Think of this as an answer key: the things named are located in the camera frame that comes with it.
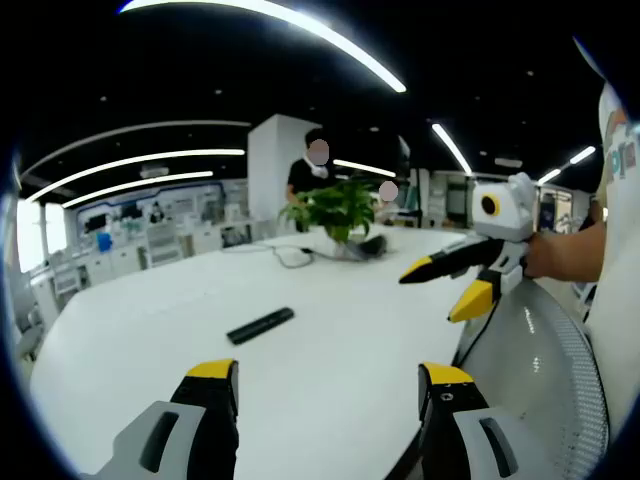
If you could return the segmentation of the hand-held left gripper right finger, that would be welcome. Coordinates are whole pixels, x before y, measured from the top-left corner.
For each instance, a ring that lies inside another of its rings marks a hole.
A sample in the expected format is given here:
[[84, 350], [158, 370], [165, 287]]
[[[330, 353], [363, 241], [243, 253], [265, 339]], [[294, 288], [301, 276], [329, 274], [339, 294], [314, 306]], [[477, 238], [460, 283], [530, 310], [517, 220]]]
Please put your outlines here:
[[515, 416], [491, 407], [463, 370], [418, 367], [419, 463], [424, 479], [548, 479], [550, 461]]

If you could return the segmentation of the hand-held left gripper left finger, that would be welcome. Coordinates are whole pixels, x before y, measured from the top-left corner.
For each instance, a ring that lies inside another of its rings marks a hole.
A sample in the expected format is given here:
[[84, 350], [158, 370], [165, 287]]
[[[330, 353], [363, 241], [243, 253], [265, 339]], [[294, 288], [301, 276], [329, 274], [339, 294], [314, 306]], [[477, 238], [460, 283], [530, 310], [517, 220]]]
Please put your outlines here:
[[81, 479], [232, 479], [239, 447], [238, 362], [191, 368], [168, 401], [156, 401], [113, 441], [113, 455]]

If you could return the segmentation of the person's right hand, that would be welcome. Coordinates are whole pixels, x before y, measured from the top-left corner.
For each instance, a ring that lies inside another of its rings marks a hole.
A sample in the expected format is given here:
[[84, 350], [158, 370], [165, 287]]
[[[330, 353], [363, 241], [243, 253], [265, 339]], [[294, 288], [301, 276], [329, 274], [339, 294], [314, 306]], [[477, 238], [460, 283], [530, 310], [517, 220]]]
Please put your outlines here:
[[552, 237], [544, 233], [535, 233], [528, 241], [528, 250], [524, 258], [523, 272], [528, 278], [549, 277], [553, 273]]

